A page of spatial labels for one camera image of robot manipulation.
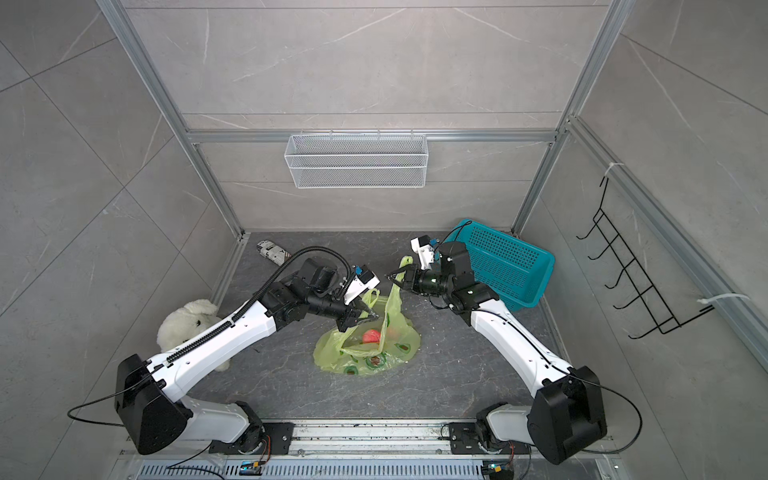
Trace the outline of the red peach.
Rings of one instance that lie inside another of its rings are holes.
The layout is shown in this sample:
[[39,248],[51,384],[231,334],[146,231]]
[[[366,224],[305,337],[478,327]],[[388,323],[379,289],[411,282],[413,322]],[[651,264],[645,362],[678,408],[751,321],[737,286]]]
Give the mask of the red peach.
[[378,344],[381,341],[381,332],[376,329],[369,329],[362,335],[363,344]]

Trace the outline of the yellow-green plastic bag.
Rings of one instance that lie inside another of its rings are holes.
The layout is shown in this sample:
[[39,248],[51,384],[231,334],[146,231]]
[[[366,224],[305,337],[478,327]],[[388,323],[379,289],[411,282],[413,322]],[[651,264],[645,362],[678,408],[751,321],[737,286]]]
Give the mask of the yellow-green plastic bag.
[[365,317],[344,332],[330,330],[320,337],[314,352],[316,367],[345,376],[371,376],[411,361],[421,347],[421,335],[402,311],[401,289],[387,295],[378,289],[364,294],[363,302],[378,315]]

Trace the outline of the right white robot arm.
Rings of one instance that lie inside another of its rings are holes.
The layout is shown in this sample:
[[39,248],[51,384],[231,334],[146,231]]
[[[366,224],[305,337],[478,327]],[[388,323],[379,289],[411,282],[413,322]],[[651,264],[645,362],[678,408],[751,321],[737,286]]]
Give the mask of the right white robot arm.
[[606,436],[598,377],[587,367],[573,368],[530,333],[500,295],[476,279],[464,243],[440,243],[423,235],[412,239],[411,249],[418,261],[399,267],[389,279],[402,290],[442,299],[498,350],[533,399],[525,415],[506,405],[483,413],[481,442],[530,444],[550,463],[560,464]]

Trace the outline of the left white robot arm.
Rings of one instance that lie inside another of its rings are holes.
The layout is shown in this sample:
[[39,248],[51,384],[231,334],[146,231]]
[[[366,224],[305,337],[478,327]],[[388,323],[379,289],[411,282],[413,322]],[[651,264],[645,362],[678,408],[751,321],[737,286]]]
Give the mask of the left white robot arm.
[[155,454],[176,441],[206,441],[240,454],[265,447],[263,423],[247,403],[196,400],[189,391],[239,352],[309,314],[334,320],[341,331],[370,319],[362,297],[378,283],[366,266],[339,282],[333,264],[309,258],[181,345],[147,360],[137,355],[123,360],[115,411],[138,453]]

